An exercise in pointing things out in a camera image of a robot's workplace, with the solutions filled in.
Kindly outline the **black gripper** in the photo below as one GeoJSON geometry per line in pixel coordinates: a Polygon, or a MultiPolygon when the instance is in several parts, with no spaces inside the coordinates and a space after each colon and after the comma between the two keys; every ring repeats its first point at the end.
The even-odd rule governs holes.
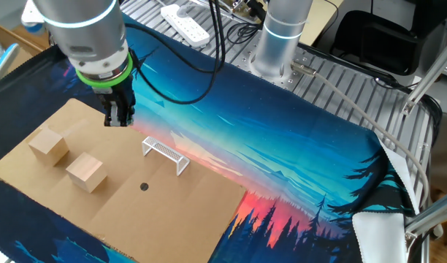
{"type": "Polygon", "coordinates": [[[133,77],[129,75],[121,81],[119,78],[107,81],[105,83],[96,84],[94,93],[105,108],[105,126],[130,126],[134,122],[134,105],[136,99],[132,88],[133,77]],[[118,107],[123,108],[121,121],[118,119],[118,107],[112,105],[115,103],[118,107]]]}

